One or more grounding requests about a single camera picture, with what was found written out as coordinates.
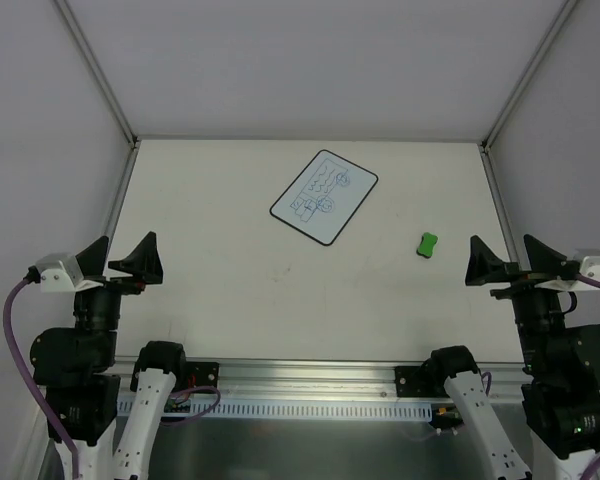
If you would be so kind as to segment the green felt whiteboard eraser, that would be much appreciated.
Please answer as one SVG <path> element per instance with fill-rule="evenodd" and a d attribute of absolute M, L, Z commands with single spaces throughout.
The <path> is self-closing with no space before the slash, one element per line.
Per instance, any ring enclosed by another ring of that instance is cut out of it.
<path fill-rule="evenodd" d="M 437 243 L 437 235 L 430 232 L 423 233 L 416 249 L 416 254 L 422 258 L 431 259 L 434 255 Z"/>

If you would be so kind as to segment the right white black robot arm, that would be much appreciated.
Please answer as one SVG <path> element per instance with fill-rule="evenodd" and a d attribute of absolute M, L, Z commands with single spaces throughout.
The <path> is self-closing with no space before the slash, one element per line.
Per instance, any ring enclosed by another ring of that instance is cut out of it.
<path fill-rule="evenodd" d="M 529 269 L 470 239 L 468 286 L 493 285 L 511 302 L 523 355 L 522 407 L 533 463 L 511 444 L 489 400 L 481 370 L 465 346 L 432 351 L 423 363 L 429 389 L 459 411 L 491 479 L 593 479 L 600 471 L 600 324 L 569 327 L 558 298 L 600 291 L 600 251 L 569 258 L 532 235 L 524 237 Z"/>

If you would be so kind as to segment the small black-framed whiteboard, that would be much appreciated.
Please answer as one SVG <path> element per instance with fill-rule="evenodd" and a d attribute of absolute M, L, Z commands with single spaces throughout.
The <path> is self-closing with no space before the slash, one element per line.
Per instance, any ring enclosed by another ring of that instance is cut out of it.
<path fill-rule="evenodd" d="M 378 176 L 322 149 L 269 209 L 322 246 L 332 245 L 378 183 Z"/>

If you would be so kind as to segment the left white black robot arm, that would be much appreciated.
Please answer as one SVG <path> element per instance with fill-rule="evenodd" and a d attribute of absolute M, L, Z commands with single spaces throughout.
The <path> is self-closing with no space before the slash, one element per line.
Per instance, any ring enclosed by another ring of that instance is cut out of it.
<path fill-rule="evenodd" d="M 181 344 L 148 342 L 133 369 L 131 412 L 115 435 L 121 378 L 109 370 L 121 303 L 162 284 L 164 272 L 153 232 L 121 260 L 109 260 L 108 248 L 102 236 L 77 255 L 48 255 L 31 269 L 42 292 L 74 296 L 74 325 L 43 331 L 30 348 L 33 380 L 45 391 L 50 436 L 69 479 L 147 478 L 163 408 L 188 379 Z"/>

